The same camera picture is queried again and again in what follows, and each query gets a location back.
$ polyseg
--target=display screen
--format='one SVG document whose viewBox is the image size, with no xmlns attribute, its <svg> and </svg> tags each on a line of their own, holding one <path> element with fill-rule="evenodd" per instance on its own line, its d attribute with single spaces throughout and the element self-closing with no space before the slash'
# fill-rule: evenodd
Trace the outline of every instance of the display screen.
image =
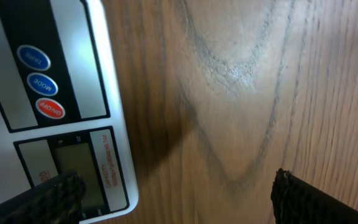
<svg viewBox="0 0 358 224">
<path fill-rule="evenodd" d="M 83 198 L 83 211 L 103 207 L 103 194 L 98 182 L 90 145 L 81 143 L 59 147 L 55 150 L 55 158 L 61 172 L 74 169 L 84 179 L 86 193 Z"/>
</svg>

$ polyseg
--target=on/off button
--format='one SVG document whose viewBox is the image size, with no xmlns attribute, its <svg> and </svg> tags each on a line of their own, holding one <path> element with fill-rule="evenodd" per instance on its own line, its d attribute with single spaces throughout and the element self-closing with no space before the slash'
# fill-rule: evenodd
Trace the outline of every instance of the on/off button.
<svg viewBox="0 0 358 224">
<path fill-rule="evenodd" d="M 63 106 L 50 98 L 40 98 L 35 102 L 37 110 L 47 118 L 62 119 L 66 115 Z"/>
</svg>

